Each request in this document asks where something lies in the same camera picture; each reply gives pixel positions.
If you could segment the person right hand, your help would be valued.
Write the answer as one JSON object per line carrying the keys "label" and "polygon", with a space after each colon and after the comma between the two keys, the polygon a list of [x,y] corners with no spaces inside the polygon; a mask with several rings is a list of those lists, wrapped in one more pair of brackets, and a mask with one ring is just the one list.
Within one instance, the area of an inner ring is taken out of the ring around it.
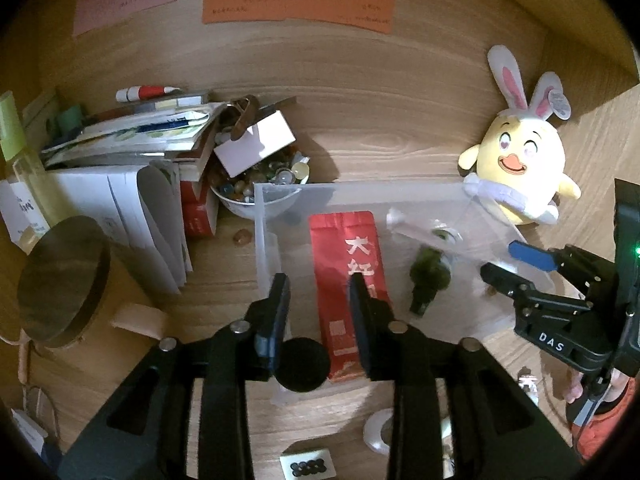
{"label": "person right hand", "polygon": [[[602,398],[603,403],[615,402],[626,390],[630,377],[619,370],[613,370],[608,390]],[[564,392],[567,403],[573,403],[582,396],[582,373],[570,368],[567,371],[568,386]]]}

